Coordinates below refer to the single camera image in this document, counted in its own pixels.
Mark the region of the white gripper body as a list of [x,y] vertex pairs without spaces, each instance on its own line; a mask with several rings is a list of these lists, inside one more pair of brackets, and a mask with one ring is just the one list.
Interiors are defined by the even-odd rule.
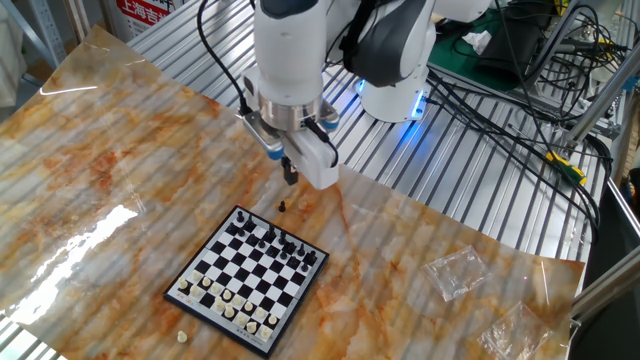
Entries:
[[338,181],[336,152],[312,131],[294,132],[292,146],[292,162],[314,188],[323,190]]

